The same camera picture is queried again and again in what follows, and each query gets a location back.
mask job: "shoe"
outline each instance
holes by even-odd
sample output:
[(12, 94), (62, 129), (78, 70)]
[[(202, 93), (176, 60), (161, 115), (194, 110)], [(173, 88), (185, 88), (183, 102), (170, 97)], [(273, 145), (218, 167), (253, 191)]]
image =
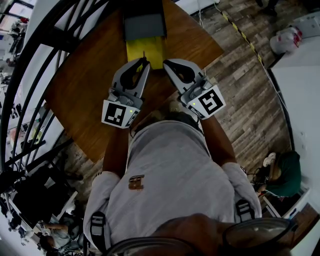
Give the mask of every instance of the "shoe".
[(271, 164), (272, 160), (276, 159), (276, 153), (270, 153), (268, 157), (263, 160), (263, 167), (267, 167)]
[(178, 101), (171, 101), (169, 104), (169, 112), (181, 112), (180, 105)]
[(273, 17), (277, 17), (277, 12), (275, 11), (275, 9), (271, 9), (269, 7), (266, 7), (262, 10), (262, 12), (266, 15), (270, 15), (270, 16), (273, 16)]
[(262, 0), (255, 0), (258, 6), (263, 7), (264, 4), (262, 3)]

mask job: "white wall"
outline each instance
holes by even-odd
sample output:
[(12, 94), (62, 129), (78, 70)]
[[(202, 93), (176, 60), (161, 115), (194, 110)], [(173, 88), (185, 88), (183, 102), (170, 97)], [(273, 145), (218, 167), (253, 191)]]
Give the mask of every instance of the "white wall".
[(319, 241), (320, 221), (311, 229), (311, 231), (298, 243), (292, 250), (292, 256), (311, 256)]

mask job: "eyeglasses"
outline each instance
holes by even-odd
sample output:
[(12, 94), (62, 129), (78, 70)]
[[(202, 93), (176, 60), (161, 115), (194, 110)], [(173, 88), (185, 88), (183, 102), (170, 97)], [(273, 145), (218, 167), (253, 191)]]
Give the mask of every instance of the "eyeglasses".
[[(235, 224), (222, 234), (222, 252), (255, 254), (268, 251), (289, 231), (295, 223), (283, 218), (258, 218)], [(177, 238), (138, 237), (118, 242), (104, 256), (203, 255), (193, 244)]]

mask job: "wooden floor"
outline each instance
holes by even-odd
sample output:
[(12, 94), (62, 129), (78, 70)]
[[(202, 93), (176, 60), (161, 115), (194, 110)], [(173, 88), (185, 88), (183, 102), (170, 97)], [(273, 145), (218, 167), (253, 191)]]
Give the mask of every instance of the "wooden floor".
[[(221, 0), (217, 7), (246, 34), (267, 65), (275, 59), (269, 39), (290, 21), (307, 13), (296, 2), (284, 0), (276, 6), (277, 18), (262, 14), (254, 0)], [(255, 54), (238, 32), (214, 7), (204, 10), (201, 16), (206, 31), (224, 50), (206, 68), (206, 74), (218, 84), (227, 104), (216, 117), (232, 142), (238, 162), (248, 173), (254, 172), (269, 151), (285, 152), (291, 148), (283, 109)], [(74, 185), (78, 199), (85, 205), (92, 178), (102, 168), (102, 160), (93, 164), (76, 144), (66, 152), (69, 156), (66, 171), (84, 177)]]

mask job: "backpack strap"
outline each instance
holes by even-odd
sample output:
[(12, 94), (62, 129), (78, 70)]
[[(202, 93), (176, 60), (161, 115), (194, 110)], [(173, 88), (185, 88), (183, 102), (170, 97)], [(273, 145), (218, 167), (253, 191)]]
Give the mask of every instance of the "backpack strap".
[(92, 215), (90, 225), (91, 239), (94, 245), (102, 253), (107, 251), (105, 242), (105, 224), (106, 216), (102, 212), (97, 211)]
[(238, 202), (235, 203), (235, 209), (236, 209), (236, 215), (235, 215), (236, 223), (255, 219), (255, 211), (251, 208), (247, 200), (240, 199)]

